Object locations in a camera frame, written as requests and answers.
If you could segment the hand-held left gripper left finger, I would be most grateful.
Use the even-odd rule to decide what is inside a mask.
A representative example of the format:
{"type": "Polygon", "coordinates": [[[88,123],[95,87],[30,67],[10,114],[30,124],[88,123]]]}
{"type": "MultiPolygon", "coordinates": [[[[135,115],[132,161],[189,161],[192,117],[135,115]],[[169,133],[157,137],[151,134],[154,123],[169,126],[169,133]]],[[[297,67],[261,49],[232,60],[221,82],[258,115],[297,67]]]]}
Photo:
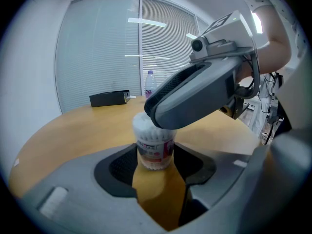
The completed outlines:
{"type": "Polygon", "coordinates": [[[23,206],[48,234],[165,234],[137,201],[136,168],[136,144],[74,158],[29,189],[23,206]]]}

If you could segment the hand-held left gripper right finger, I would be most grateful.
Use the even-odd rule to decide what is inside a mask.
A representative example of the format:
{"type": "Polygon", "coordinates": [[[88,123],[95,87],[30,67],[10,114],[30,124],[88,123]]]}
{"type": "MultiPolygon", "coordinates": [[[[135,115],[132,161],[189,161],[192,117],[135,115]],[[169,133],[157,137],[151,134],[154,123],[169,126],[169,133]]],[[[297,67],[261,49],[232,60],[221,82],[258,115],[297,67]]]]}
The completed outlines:
{"type": "Polygon", "coordinates": [[[240,228],[245,200],[236,189],[252,155],[174,144],[174,164],[185,182],[181,228],[240,228]]]}

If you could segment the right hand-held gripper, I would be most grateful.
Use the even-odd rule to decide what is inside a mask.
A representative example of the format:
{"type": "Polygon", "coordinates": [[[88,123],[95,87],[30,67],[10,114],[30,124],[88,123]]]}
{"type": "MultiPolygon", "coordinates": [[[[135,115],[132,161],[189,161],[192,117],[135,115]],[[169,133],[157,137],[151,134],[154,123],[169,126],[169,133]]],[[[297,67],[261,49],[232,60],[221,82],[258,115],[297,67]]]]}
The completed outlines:
{"type": "Polygon", "coordinates": [[[213,22],[201,36],[209,46],[190,54],[190,63],[166,79],[146,100],[145,113],[162,129],[180,129],[220,109],[237,119],[244,102],[260,84],[258,54],[252,32],[235,10],[213,22]],[[246,63],[252,74],[249,86],[236,80],[246,63]]]}

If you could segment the clear plastic cup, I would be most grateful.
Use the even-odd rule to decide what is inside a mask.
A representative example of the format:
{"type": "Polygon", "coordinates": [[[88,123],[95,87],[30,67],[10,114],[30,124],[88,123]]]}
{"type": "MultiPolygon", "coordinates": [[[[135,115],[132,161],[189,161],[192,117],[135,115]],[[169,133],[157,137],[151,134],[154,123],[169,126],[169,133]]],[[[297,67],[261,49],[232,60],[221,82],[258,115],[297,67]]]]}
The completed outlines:
{"type": "Polygon", "coordinates": [[[153,130],[136,133],[137,149],[143,166],[149,170],[163,170],[171,162],[176,130],[153,130]]]}

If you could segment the person's right forearm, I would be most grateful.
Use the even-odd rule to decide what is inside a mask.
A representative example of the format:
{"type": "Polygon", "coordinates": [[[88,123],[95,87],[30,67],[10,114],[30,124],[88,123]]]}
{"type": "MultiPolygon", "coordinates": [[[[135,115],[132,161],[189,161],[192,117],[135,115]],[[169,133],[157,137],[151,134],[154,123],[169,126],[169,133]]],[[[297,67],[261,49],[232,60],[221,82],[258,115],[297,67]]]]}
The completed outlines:
{"type": "Polygon", "coordinates": [[[271,5],[261,6],[254,11],[259,17],[262,32],[268,42],[259,47],[258,63],[260,74],[272,73],[285,66],[291,59],[291,45],[278,12],[271,5]]]}

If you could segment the plastic water bottle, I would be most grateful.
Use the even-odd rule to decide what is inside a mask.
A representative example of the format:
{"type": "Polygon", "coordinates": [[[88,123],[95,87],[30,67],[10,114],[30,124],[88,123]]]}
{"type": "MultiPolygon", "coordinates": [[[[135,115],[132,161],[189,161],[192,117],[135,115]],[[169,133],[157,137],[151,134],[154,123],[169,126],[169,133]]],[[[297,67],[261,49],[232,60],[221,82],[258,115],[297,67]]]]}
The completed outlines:
{"type": "Polygon", "coordinates": [[[148,71],[148,75],[145,81],[145,97],[148,99],[154,91],[157,89],[156,78],[154,76],[153,70],[148,71]]]}

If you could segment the black box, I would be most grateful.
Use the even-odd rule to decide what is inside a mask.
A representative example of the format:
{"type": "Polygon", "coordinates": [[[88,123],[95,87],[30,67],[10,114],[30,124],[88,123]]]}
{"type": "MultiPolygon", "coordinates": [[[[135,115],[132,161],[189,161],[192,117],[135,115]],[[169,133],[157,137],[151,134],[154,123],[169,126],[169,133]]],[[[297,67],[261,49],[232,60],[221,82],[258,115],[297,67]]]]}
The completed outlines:
{"type": "Polygon", "coordinates": [[[91,107],[123,105],[130,100],[129,90],[104,92],[89,96],[91,107]]]}

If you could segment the grey window blinds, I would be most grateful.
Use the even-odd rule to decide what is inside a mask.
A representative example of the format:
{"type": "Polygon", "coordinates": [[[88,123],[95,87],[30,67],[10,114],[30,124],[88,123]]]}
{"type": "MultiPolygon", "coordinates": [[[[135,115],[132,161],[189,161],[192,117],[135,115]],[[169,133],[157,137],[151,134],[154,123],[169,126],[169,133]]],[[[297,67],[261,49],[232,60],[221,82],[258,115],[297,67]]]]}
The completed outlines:
{"type": "Polygon", "coordinates": [[[60,109],[88,105],[102,92],[145,93],[153,71],[157,85],[189,62],[191,41],[208,27],[200,17],[162,0],[75,0],[56,46],[60,109]]]}

